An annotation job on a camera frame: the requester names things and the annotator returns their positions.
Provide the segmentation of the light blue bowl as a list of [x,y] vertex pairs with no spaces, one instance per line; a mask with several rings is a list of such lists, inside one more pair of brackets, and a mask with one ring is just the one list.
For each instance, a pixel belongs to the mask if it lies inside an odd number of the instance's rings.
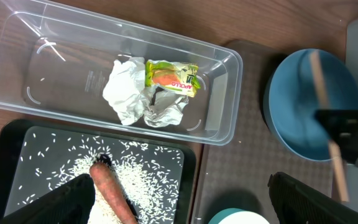
[[269,224],[269,222],[258,213],[227,208],[215,214],[208,224]]

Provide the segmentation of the white napkin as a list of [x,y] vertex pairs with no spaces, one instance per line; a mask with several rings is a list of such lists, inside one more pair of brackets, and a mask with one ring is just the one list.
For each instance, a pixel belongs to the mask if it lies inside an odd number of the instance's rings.
[[114,61],[103,98],[117,113],[125,126],[144,119],[147,126],[162,128],[179,125],[189,99],[172,91],[147,87],[145,59],[132,57],[125,62]]

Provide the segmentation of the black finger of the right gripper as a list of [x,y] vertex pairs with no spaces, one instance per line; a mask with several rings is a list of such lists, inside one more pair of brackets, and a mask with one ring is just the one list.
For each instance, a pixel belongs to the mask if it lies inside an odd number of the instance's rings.
[[333,110],[329,114],[333,126],[329,137],[340,147],[342,158],[358,167],[358,110]]

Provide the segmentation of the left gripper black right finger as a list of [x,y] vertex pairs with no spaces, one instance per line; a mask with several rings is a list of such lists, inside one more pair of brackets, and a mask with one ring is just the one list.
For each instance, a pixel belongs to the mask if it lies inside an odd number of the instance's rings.
[[358,212],[284,172],[271,175],[268,188],[281,224],[358,224]]

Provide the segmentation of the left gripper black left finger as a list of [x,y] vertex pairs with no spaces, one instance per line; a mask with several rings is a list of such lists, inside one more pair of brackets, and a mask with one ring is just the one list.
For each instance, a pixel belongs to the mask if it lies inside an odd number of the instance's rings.
[[94,202],[94,182],[81,174],[0,219],[0,224],[87,224]]

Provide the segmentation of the dark blue plate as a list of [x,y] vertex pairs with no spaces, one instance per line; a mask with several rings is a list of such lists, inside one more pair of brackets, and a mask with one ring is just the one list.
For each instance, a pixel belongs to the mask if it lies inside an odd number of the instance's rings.
[[[307,160],[328,161],[329,136],[314,117],[319,103],[310,65],[312,52],[296,51],[276,68],[265,88],[264,118],[288,150]],[[323,50],[319,58],[331,108],[358,110],[358,86],[345,64]]]

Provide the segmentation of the white rice pile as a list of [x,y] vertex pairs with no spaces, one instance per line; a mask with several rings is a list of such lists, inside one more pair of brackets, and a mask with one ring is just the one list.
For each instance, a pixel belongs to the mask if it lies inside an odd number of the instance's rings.
[[173,223],[184,162],[179,149],[48,128],[25,135],[6,213],[87,174],[98,161],[116,176],[139,223]]

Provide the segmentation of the yellow green wrapper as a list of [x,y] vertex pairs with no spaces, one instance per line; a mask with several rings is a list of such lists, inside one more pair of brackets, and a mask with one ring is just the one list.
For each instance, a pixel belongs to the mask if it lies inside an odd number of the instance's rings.
[[145,64],[145,86],[159,86],[179,95],[194,97],[201,88],[195,63],[148,60]]

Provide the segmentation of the orange carrot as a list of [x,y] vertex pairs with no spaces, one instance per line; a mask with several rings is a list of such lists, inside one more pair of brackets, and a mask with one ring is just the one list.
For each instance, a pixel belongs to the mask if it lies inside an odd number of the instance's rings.
[[110,168],[103,162],[97,162],[89,168],[89,174],[118,219],[123,224],[136,224],[137,220]]

